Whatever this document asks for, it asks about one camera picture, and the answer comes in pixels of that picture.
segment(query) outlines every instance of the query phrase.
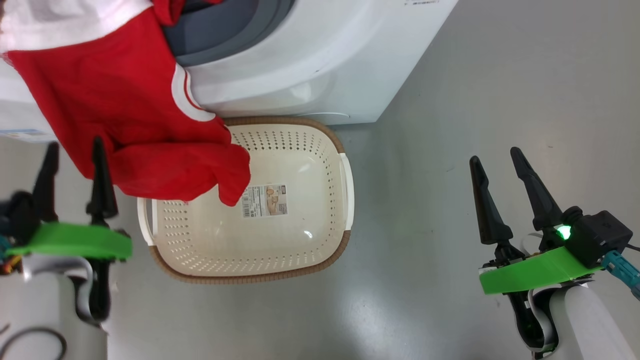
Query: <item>washing machine door opening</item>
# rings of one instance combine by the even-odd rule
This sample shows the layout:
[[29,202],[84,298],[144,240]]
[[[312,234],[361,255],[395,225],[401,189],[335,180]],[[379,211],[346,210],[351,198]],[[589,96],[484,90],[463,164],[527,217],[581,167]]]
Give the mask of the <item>washing machine door opening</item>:
[[263,41],[286,18],[294,0],[187,0],[178,24],[164,35],[183,67],[232,56]]

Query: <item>laundry basket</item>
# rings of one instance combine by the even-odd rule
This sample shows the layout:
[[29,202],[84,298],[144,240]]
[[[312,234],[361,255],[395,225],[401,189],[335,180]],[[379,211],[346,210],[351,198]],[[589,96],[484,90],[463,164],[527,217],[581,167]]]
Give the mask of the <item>laundry basket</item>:
[[229,207],[218,187],[191,202],[138,199],[156,263],[181,281],[261,282],[325,269],[347,246],[354,192],[349,160],[326,126],[308,119],[231,119],[251,154],[252,179]]

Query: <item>white washing machine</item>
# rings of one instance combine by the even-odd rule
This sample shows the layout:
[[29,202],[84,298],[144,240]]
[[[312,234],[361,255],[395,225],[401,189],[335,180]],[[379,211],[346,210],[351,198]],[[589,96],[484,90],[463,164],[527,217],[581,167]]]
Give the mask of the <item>white washing machine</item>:
[[[192,75],[195,99],[222,117],[374,122],[456,2],[226,0],[208,7],[188,0],[178,26],[165,33]],[[34,119],[34,103],[0,63],[0,131],[50,132],[42,115]]]

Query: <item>green led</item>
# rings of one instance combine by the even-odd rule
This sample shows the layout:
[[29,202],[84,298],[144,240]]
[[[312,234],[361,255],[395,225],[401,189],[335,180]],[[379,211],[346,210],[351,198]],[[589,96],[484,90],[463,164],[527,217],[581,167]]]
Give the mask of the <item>green led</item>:
[[571,227],[568,225],[563,225],[557,228],[558,235],[562,237],[562,239],[567,240],[569,236],[571,236]]

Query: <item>green bracket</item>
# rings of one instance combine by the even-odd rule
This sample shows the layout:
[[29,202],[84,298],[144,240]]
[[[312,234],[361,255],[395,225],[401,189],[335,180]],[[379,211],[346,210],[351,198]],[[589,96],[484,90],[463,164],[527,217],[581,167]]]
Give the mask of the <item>green bracket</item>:
[[571,281],[601,269],[600,266],[587,269],[569,250],[559,247],[480,274],[480,283],[487,295],[513,293]]
[[28,245],[10,248],[6,253],[126,260],[131,257],[132,244],[130,238],[107,227],[49,222],[40,226]]

